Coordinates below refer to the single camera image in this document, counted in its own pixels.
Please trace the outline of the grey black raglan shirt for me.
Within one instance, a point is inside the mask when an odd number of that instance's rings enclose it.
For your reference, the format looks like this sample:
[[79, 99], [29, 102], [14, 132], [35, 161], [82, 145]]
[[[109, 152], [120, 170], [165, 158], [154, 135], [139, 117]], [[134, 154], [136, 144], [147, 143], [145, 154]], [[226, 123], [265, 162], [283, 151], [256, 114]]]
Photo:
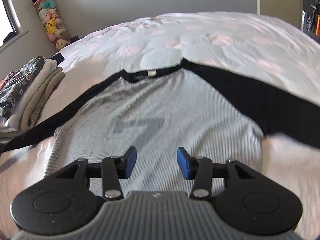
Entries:
[[1, 152], [55, 137], [51, 174], [78, 158], [99, 162], [133, 146], [138, 160], [124, 191], [188, 191], [176, 163], [179, 147], [260, 171], [261, 141], [275, 133], [319, 147], [319, 107], [264, 82], [182, 60], [154, 77], [113, 74]]

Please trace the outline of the stack of folded clothes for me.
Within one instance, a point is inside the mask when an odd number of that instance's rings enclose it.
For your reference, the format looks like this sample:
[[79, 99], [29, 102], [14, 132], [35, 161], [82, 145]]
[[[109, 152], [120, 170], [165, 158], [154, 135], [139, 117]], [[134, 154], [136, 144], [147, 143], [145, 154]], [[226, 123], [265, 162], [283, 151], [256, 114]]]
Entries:
[[1, 88], [1, 139], [35, 127], [51, 93], [65, 77], [59, 67], [63, 61], [61, 54], [52, 59], [37, 56], [8, 74]]

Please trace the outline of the pink dotted bed sheet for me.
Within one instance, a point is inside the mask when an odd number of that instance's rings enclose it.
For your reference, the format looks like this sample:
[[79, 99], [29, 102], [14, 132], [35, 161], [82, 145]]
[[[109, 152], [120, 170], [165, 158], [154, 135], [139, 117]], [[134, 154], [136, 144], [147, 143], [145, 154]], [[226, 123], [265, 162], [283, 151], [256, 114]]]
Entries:
[[[181, 58], [270, 83], [319, 104], [319, 44], [292, 25], [238, 12], [165, 14], [88, 34], [61, 50], [66, 74], [39, 122], [62, 110], [93, 85], [122, 69], [137, 72], [174, 66]], [[1, 239], [16, 226], [10, 203], [43, 178], [54, 138], [1, 156]], [[319, 150], [284, 135], [263, 142], [263, 174], [291, 189], [304, 207], [297, 228], [319, 235]]]

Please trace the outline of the plush toy column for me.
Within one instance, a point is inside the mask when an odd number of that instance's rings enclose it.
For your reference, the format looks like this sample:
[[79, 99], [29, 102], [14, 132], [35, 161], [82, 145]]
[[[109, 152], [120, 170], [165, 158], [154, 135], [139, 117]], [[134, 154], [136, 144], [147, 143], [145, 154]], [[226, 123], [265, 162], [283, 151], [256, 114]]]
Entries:
[[57, 51], [71, 43], [54, 0], [32, 0], [46, 34]]

